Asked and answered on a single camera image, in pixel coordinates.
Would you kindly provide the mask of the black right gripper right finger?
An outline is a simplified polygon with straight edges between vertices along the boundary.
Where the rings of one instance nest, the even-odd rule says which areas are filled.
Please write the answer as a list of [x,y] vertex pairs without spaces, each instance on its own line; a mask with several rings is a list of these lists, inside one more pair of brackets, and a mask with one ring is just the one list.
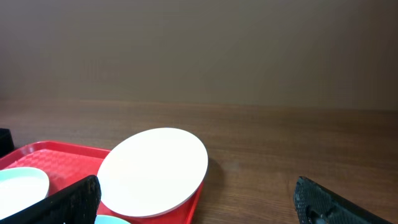
[[293,201],[300,224],[391,224],[303,176]]

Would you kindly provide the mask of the white round plate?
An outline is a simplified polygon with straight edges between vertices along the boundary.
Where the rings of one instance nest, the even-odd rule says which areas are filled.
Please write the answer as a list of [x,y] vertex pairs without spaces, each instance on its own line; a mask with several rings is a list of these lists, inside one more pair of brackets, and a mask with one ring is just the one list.
[[137,133],[114,147],[97,177],[101,201],[127,217],[154,217],[185,203],[199,188],[208,169],[205,145],[178,128]]

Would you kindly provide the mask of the red plastic tray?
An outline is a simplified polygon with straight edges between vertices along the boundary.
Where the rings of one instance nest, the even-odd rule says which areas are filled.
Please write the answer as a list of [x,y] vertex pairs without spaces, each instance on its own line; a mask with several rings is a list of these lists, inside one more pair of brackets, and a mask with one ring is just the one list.
[[[35,167],[43,170],[49,177],[49,195],[68,187],[82,178],[96,174],[109,154],[107,149],[82,146],[57,141],[41,141],[28,144],[1,158],[1,169],[13,167]],[[150,217],[127,217],[114,213],[102,203],[99,215],[111,215],[129,223],[139,224],[190,224],[197,207],[203,186],[183,205],[169,213]]]

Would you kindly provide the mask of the light blue plate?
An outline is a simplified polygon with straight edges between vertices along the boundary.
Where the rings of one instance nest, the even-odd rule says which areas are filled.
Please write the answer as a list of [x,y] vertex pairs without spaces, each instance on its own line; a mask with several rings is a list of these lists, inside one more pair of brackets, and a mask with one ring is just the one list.
[[49,193],[48,175],[34,167],[1,171],[1,219],[5,219],[45,199]]
[[110,215],[97,215],[95,224],[130,224],[129,222]]

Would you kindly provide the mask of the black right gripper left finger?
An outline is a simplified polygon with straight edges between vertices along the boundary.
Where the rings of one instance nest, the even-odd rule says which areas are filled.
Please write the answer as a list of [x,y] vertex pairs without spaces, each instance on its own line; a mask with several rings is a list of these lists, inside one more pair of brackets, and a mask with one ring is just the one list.
[[1,220],[1,224],[94,224],[101,201],[97,176],[89,175]]

